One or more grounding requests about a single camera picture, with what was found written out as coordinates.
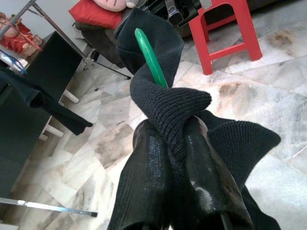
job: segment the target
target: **green handle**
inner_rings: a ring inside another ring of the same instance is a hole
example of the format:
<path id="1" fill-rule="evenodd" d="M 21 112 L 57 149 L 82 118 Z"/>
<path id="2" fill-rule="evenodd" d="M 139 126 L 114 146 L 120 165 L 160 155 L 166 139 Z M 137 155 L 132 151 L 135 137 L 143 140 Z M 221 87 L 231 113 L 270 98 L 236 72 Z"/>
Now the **green handle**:
<path id="1" fill-rule="evenodd" d="M 165 80 L 164 74 L 158 62 L 158 59 L 153 51 L 152 46 L 150 45 L 145 33 L 143 30 L 136 28 L 134 35 L 139 44 L 139 47 L 145 57 L 146 63 L 150 69 L 150 72 L 153 75 L 153 79 L 157 85 L 160 85 L 164 88 L 168 88 L 167 82 Z"/>

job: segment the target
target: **black cabinet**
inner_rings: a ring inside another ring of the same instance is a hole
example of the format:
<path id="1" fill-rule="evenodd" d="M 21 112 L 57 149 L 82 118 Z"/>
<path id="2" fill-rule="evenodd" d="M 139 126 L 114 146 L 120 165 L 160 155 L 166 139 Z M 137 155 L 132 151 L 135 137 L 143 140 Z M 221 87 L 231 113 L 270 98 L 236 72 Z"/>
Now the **black cabinet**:
<path id="1" fill-rule="evenodd" d="M 59 100 L 82 58 L 57 32 L 42 47 L 29 59 L 28 77 Z M 11 86 L 1 85 L 0 197 L 7 198 L 50 115 L 28 108 Z"/>

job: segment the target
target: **red plastic stool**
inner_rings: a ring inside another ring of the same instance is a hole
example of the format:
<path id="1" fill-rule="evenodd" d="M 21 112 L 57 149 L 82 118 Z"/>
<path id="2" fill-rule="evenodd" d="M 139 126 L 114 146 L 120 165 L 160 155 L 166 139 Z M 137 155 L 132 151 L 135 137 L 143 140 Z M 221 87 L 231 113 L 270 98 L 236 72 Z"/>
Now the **red plastic stool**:
<path id="1" fill-rule="evenodd" d="M 231 5 L 234 9 L 235 15 L 225 18 L 217 23 L 207 25 L 204 14 L 207 11 L 212 10 L 213 8 L 216 8 L 223 4 Z M 262 53 L 259 47 L 253 21 L 249 13 L 248 4 L 246 0 L 212 0 L 212 7 L 207 10 L 200 8 L 198 10 L 198 14 L 198 16 L 196 16 L 189 22 L 189 26 L 195 42 L 198 56 L 201 60 L 202 70 L 205 75 L 212 74 L 213 72 L 211 66 L 212 60 L 233 54 L 241 50 L 248 50 L 250 58 L 253 61 L 256 61 L 262 57 Z M 209 42 L 208 31 L 226 23 L 229 23 L 235 19 L 237 20 L 244 43 L 209 54 L 209 50 L 206 44 L 206 42 Z"/>

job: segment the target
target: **metal rack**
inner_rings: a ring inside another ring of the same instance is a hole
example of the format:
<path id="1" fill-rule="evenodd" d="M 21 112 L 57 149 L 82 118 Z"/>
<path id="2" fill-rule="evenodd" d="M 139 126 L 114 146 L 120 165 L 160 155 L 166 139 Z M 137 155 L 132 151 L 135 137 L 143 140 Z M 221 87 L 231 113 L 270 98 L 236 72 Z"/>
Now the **metal rack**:
<path id="1" fill-rule="evenodd" d="M 34 9 L 37 10 L 37 12 L 33 11 L 30 9 L 30 7 L 33 7 Z M 21 18 L 21 16 L 26 12 L 26 11 L 30 11 L 32 13 L 37 14 L 38 16 L 43 17 L 44 19 L 46 19 L 47 22 L 49 22 L 52 27 L 63 37 L 63 39 L 83 58 L 83 61 L 85 62 L 85 64 L 88 66 L 89 70 L 90 70 L 90 77 L 92 79 L 93 85 L 95 87 L 95 91 L 98 90 L 98 85 L 96 83 L 96 80 L 94 78 L 93 72 L 92 72 L 92 67 L 93 64 L 97 64 L 100 65 L 118 75 L 121 75 L 123 77 L 125 77 L 126 79 L 130 80 L 131 77 L 123 74 L 117 70 L 114 70 L 108 66 L 105 66 L 99 62 L 96 62 L 94 60 L 92 60 L 91 58 L 88 58 L 86 56 L 85 53 L 83 53 L 71 40 L 70 38 L 61 30 L 61 28 L 59 28 L 59 26 L 43 11 L 42 8 L 40 8 L 38 6 L 38 4 L 36 3 L 36 0 L 30 0 L 11 20 L 10 23 L 11 24 L 15 24 L 17 22 L 18 19 Z M 4 36 L 4 34 L 8 31 L 8 29 L 10 28 L 9 25 L 6 25 L 1 31 L 0 31 L 0 39 L 2 39 L 2 37 Z"/>

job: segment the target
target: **cushion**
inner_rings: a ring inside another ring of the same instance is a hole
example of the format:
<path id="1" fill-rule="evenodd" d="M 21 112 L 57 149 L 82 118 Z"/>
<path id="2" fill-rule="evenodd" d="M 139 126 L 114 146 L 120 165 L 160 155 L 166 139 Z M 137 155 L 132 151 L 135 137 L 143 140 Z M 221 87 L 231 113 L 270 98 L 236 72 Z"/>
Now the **cushion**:
<path id="1" fill-rule="evenodd" d="M 122 11 L 126 8 L 126 0 L 93 0 L 96 4 L 109 11 Z"/>
<path id="2" fill-rule="evenodd" d="M 120 12 L 99 7 L 93 0 L 80 0 L 69 10 L 75 21 L 115 29 L 121 22 Z"/>

